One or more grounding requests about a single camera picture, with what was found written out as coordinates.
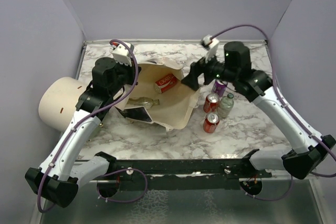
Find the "purple fanta can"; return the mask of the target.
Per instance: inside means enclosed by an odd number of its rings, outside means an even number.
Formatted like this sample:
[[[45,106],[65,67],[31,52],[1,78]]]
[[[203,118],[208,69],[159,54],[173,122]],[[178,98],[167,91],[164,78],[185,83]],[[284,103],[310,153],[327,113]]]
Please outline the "purple fanta can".
[[[224,95],[224,92],[227,88],[228,82],[215,80],[213,87],[212,87],[212,93],[216,93],[219,97],[222,97]]]

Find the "clear glass bottle two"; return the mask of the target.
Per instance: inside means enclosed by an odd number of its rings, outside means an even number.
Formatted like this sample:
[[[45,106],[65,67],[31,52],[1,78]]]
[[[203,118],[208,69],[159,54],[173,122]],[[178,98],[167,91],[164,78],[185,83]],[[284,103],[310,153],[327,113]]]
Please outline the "clear glass bottle two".
[[[147,97],[129,98],[127,104],[134,106],[143,106],[145,109],[150,109],[153,106],[159,105],[159,99],[151,99]]]

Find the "red cola can three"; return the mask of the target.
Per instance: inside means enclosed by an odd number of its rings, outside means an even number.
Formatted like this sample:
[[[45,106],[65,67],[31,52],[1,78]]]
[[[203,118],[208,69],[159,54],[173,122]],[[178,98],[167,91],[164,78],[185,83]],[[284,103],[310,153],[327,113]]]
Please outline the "red cola can three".
[[[154,90],[157,93],[164,93],[170,88],[174,87],[177,84],[177,81],[177,77],[174,74],[169,73],[155,82]]]

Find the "red cola can four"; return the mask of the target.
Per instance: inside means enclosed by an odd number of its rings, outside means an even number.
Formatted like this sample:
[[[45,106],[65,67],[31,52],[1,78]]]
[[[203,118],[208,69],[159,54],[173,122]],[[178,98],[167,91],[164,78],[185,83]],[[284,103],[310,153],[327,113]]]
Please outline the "red cola can four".
[[[209,93],[204,102],[203,110],[205,113],[215,112],[220,102],[220,97],[216,93]]]

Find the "beige canvas tote bag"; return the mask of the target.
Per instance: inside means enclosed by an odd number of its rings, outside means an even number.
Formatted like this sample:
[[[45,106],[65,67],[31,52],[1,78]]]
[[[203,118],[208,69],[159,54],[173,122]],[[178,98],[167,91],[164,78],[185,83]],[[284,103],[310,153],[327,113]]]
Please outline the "beige canvas tote bag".
[[[115,107],[124,118],[148,124],[159,124],[170,130],[186,127],[197,105],[200,90],[192,90],[181,83],[184,78],[182,65],[167,58],[151,58],[139,63],[141,71],[138,84],[130,95]],[[177,84],[164,93],[155,91],[155,82],[168,74],[177,77]],[[141,97],[158,99],[159,104],[147,109],[141,105],[132,105],[132,99]]]

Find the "clear glass bottle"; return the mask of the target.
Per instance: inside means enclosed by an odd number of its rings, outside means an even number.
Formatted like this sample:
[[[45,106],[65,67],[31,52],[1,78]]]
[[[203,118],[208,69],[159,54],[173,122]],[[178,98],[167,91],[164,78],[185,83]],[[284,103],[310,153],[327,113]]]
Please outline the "clear glass bottle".
[[[228,93],[227,96],[221,98],[217,107],[217,114],[221,119],[224,119],[230,114],[233,106],[234,95],[232,93]]]

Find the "red cola can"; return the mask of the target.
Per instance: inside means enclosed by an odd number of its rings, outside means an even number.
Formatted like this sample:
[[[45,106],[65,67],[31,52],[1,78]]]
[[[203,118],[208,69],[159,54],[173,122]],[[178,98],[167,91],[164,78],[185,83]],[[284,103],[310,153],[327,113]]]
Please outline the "red cola can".
[[[219,122],[220,118],[217,113],[215,112],[208,113],[203,123],[203,130],[206,133],[214,133],[217,126],[219,125]]]

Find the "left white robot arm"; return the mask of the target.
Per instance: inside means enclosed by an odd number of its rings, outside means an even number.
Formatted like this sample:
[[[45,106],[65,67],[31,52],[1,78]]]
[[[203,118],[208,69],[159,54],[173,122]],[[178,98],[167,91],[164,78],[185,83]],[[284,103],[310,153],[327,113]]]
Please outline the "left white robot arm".
[[[84,143],[102,123],[109,110],[122,102],[138,82],[141,68],[135,57],[124,60],[103,57],[95,62],[92,79],[79,96],[76,109],[59,142],[38,168],[29,168],[25,179],[38,196],[65,208],[79,188],[102,176],[112,178],[118,171],[116,158],[100,152],[90,161],[74,167]]]

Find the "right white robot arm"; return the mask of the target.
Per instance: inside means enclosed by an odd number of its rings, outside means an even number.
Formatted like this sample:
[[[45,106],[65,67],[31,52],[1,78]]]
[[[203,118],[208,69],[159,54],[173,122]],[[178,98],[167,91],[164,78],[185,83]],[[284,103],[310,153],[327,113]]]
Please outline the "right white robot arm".
[[[275,151],[256,150],[246,155],[249,160],[241,164],[246,177],[254,177],[260,170],[285,170],[297,179],[304,179],[335,146],[331,135],[323,136],[309,126],[283,98],[269,75],[253,69],[250,50],[240,41],[224,45],[224,62],[216,58],[218,42],[213,40],[206,56],[190,65],[189,73],[181,83],[193,90],[199,88],[198,76],[204,76],[204,84],[214,79],[231,83],[235,91],[261,109],[280,129],[291,148]]]

